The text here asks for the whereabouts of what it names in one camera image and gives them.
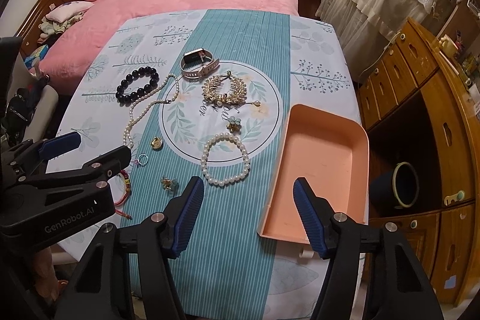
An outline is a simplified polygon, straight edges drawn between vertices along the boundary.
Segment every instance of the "drawer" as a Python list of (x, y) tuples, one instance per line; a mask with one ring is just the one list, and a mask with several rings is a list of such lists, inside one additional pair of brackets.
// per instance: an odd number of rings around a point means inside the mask
[(462, 118), (450, 87), (441, 72), (437, 72), (421, 88), (430, 117), (442, 178), (443, 206), (473, 199), (474, 171), (469, 141)]
[(395, 44), (383, 56), (382, 61), (392, 82), (395, 97), (400, 104), (417, 88), (415, 79), (398, 45)]
[(399, 231), (402, 231), (430, 278), (437, 252), (440, 213), (371, 219), (369, 225), (380, 228), (388, 222), (395, 223)]
[(397, 45), (412, 70), (417, 85), (421, 85), (438, 67), (434, 56), (409, 22), (397, 37)]
[(370, 75), (370, 80), (375, 92), (375, 98), (377, 99), (380, 118), (384, 118), (397, 106), (397, 98), (395, 98), (392, 83), (385, 66), (382, 62), (379, 62), (377, 65), (378, 67)]
[(365, 129), (370, 129), (380, 121), (378, 114), (377, 100), (375, 98), (374, 89), (371, 86), (370, 78), (359, 88), (358, 94), (361, 102), (361, 110)]
[(438, 301), (455, 304), (462, 286), (473, 239), (475, 205), (440, 213), (438, 250), (430, 283)]

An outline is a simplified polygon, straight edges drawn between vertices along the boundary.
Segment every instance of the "blue gripper pad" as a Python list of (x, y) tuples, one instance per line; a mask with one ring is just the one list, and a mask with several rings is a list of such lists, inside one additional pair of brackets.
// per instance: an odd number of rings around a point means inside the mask
[(50, 160), (77, 149), (81, 142), (82, 138), (77, 132), (67, 133), (66, 135), (45, 141), (38, 150), (38, 154), (40, 159)]
[(182, 251), (185, 251), (190, 241), (190, 236), (195, 227), (197, 216), (203, 202), (203, 180), (198, 177), (196, 182), (188, 195), (185, 206), (180, 213), (175, 225), (173, 227), (174, 239), (171, 252), (179, 257)]
[(299, 179), (293, 184), (293, 200), (295, 201), (297, 211), (307, 233), (311, 248), (315, 252), (318, 252), (318, 255), (320, 255), (321, 258), (326, 257), (327, 246), (323, 236), (323, 225), (307, 196), (306, 189), (304, 189)]

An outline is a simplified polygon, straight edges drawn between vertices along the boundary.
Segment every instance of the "black bead bracelet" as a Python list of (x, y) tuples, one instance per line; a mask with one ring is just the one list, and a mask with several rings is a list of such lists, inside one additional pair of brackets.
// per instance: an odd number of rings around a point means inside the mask
[[(143, 77), (145, 75), (150, 75), (150, 82), (143, 87), (140, 87), (137, 91), (131, 92), (130, 94), (123, 94), (127, 86), (132, 83), (135, 79)], [(115, 98), (117, 98), (120, 103), (130, 103), (135, 100), (143, 97), (144, 95), (150, 93), (158, 85), (158, 76), (157, 70), (151, 67), (140, 67), (128, 74), (124, 80), (120, 82), (120, 85), (117, 87), (117, 93)]]

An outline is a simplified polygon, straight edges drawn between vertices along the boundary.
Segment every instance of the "orange box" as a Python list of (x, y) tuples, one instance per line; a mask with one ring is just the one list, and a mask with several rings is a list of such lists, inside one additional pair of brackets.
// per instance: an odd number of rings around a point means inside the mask
[(368, 137), (362, 126), (323, 110), (294, 105), (258, 234), (309, 243), (293, 201), (293, 183), (302, 176), (335, 211), (365, 223), (368, 164)]

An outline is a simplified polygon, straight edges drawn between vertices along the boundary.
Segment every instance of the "wooden headboard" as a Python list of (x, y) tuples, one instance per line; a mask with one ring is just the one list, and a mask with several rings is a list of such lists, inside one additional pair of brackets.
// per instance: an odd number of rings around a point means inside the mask
[(50, 5), (60, 6), (66, 2), (81, 0), (38, 0), (28, 13), (27, 18), (22, 23), (17, 32), (17, 36), (23, 37), (20, 54), (23, 58), (30, 55), (37, 48), (37, 40), (40, 37), (40, 28), (42, 18), (50, 12)]

